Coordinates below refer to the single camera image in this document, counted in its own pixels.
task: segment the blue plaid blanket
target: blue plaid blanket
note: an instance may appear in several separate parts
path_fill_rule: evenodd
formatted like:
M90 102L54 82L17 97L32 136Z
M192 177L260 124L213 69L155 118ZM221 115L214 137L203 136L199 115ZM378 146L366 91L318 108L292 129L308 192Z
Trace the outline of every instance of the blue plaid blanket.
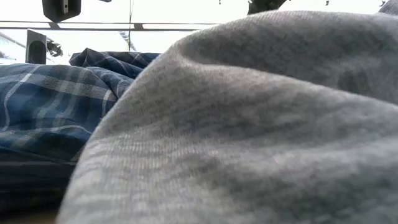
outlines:
M72 66L0 66L0 213L60 202L95 127L156 56L86 49Z

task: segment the black object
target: black object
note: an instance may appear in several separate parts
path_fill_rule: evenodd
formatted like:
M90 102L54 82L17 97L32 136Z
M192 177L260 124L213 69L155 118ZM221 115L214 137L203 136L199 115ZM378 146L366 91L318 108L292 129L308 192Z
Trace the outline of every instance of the black object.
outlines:
M25 62L45 65L47 60L47 36L27 30Z
M52 22L78 16L81 11L81 0L42 0L43 13Z
M51 57L63 56L61 45L54 42L54 40L50 38L47 38L47 50L49 51Z
M286 0L252 0L249 2L248 15L258 12L276 10L280 8L281 5L283 5L283 3L285 2Z

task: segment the plaid shirt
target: plaid shirt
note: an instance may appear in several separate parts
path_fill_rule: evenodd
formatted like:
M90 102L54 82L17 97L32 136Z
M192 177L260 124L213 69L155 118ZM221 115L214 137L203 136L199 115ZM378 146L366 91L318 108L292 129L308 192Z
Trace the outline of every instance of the plaid shirt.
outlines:
M60 202L95 127L158 54L75 54L0 66L0 213Z

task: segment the black speaker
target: black speaker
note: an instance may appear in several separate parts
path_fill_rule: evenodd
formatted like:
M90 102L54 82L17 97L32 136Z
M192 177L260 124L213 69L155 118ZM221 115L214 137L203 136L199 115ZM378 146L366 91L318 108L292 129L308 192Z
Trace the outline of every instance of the black speaker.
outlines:
M81 11L81 0L42 0L43 13L52 22L78 16Z
M45 65L47 61L47 36L27 30L25 62Z

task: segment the gray fabric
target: gray fabric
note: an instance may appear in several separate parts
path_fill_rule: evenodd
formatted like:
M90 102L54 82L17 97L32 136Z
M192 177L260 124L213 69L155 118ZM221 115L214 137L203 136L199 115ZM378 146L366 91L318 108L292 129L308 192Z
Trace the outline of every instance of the gray fabric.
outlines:
M390 15L398 14L398 0L386 0L387 2L381 7L379 12L383 12Z
M398 223L398 19L268 12L147 67L58 223Z

